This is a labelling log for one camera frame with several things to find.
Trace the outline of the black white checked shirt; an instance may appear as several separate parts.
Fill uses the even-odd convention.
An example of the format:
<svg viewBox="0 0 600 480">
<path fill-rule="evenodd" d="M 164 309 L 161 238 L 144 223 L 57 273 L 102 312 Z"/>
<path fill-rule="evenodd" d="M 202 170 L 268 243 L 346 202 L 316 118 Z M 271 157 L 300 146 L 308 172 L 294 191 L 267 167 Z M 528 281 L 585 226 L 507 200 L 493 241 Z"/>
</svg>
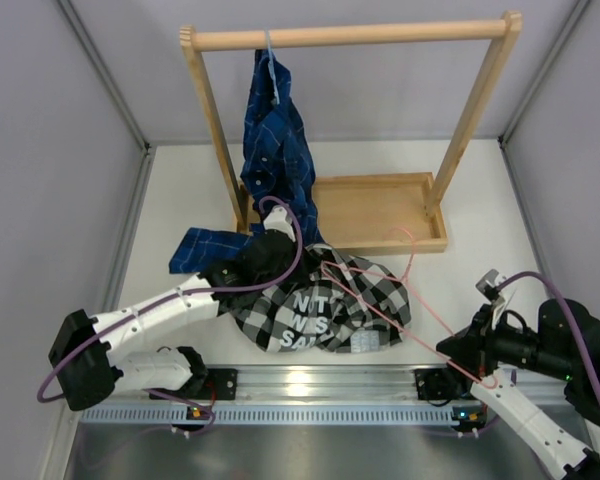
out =
<svg viewBox="0 0 600 480">
<path fill-rule="evenodd" d="M 412 320 L 408 292 L 386 267 L 327 244 L 307 247 L 303 259 L 306 282 L 274 285 L 244 306 L 221 308 L 258 348 L 357 354 L 402 342 Z"/>
</svg>

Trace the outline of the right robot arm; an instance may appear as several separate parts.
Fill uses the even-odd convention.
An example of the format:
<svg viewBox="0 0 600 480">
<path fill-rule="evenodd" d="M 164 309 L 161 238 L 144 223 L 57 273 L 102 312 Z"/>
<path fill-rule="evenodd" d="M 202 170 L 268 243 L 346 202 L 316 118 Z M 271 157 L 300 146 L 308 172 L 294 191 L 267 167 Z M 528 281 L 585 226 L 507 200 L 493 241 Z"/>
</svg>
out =
<svg viewBox="0 0 600 480">
<path fill-rule="evenodd" d="M 600 320 L 574 300 L 542 303 L 537 329 L 513 325 L 483 305 L 466 328 L 436 349 L 452 365 L 445 373 L 448 390 L 488 406 L 550 478 L 600 479 L 600 405 L 579 341 L 600 384 Z M 582 418 L 590 441 L 568 433 L 541 409 L 541 402 L 558 398 Z"/>
</svg>

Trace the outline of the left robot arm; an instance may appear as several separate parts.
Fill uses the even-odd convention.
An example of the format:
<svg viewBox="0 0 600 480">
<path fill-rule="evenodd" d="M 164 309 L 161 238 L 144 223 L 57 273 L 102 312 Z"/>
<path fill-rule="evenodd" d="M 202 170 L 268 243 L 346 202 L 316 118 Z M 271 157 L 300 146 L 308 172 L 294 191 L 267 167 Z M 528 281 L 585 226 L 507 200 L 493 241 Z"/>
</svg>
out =
<svg viewBox="0 0 600 480">
<path fill-rule="evenodd" d="M 208 369 L 191 346 L 152 348 L 154 341 L 200 321 L 245 307 L 265 289 L 295 274 L 301 243 L 267 231 L 235 258 L 216 260 L 183 284 L 121 310 L 63 321 L 48 358 L 61 399 L 83 411 L 114 394 L 148 390 L 193 399 L 205 390 Z"/>
</svg>

